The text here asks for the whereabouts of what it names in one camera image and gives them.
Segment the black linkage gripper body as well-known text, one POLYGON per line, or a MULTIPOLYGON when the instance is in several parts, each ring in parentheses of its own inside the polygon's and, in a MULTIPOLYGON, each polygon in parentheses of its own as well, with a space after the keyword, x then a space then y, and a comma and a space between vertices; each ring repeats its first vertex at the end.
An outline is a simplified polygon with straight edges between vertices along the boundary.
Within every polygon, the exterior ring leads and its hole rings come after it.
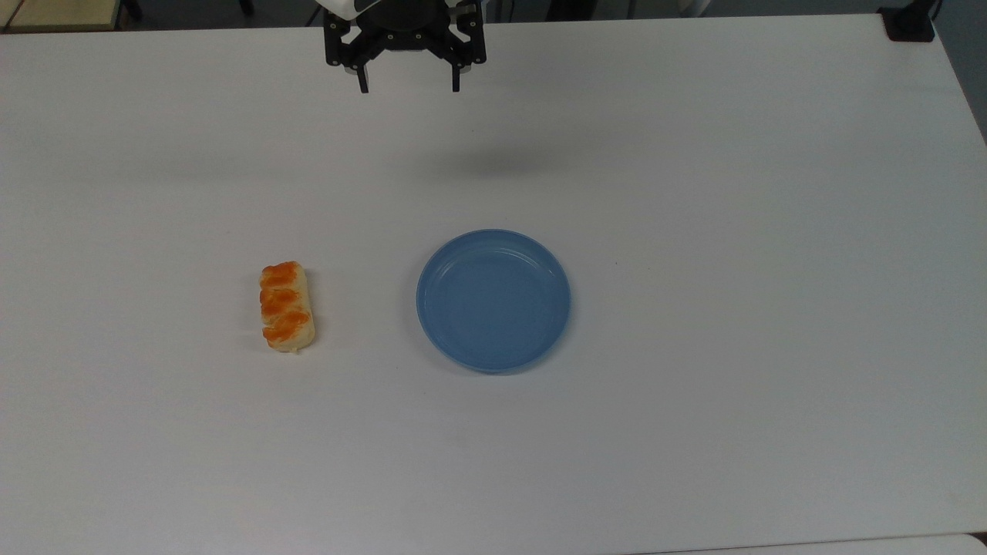
POLYGON ((356 75, 384 52, 429 52, 450 68, 487 62, 480 1, 325 1, 325 62, 356 75))

